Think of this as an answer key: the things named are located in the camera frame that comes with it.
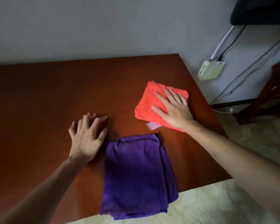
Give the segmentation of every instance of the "tiled floor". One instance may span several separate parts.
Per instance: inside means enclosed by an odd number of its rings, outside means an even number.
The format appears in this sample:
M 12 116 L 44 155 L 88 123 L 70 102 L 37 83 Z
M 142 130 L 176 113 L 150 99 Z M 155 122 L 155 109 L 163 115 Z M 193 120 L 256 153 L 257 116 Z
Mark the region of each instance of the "tiled floor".
M 217 113 L 228 137 L 280 164 L 280 120 L 239 126 L 231 114 Z M 72 222 L 86 223 L 278 223 L 231 179 L 179 194 L 168 214 L 113 221 L 109 216 L 93 216 Z

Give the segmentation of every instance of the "forearm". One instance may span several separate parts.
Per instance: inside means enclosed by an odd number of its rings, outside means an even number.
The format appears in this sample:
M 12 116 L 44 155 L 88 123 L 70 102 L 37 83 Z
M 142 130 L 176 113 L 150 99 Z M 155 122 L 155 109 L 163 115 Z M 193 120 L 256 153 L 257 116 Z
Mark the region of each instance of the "forearm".
M 218 135 L 198 123 L 185 131 L 258 203 L 280 219 L 280 166 Z
M 67 188 L 84 166 L 85 163 L 82 161 L 71 159 L 64 161 L 0 223 L 49 223 Z

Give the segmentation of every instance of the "person's right arm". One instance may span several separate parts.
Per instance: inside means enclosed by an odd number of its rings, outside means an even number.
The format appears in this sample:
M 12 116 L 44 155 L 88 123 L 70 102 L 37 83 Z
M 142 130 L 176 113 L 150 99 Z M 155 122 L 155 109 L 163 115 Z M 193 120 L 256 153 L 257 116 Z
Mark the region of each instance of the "person's right arm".
M 168 100 L 155 93 L 167 113 L 152 109 L 173 127 L 194 138 L 261 206 L 280 220 L 280 166 L 216 134 L 193 120 L 186 99 L 173 90 Z

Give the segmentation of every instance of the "electrical outlet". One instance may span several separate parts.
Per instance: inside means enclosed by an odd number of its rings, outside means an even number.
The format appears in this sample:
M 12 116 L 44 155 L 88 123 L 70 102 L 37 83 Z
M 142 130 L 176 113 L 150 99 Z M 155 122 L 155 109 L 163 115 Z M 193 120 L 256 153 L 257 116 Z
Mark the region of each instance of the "electrical outlet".
M 216 79 L 222 72 L 225 64 L 226 63 L 224 61 L 218 61 L 218 60 L 204 61 L 197 75 L 198 79 L 200 81 Z

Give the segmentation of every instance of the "black baseboard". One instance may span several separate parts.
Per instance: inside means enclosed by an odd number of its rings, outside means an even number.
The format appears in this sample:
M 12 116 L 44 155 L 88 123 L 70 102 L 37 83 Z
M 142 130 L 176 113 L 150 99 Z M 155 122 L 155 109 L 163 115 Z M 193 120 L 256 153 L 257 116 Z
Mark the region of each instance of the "black baseboard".
M 274 99 L 280 99 L 280 95 L 276 96 Z M 212 109 L 218 109 L 218 108 L 231 107 L 231 106 L 236 106 L 236 105 L 252 104 L 255 100 L 256 100 L 256 98 L 242 100 L 242 101 L 232 101 L 232 102 L 226 102 L 226 103 L 211 105 L 210 107 Z

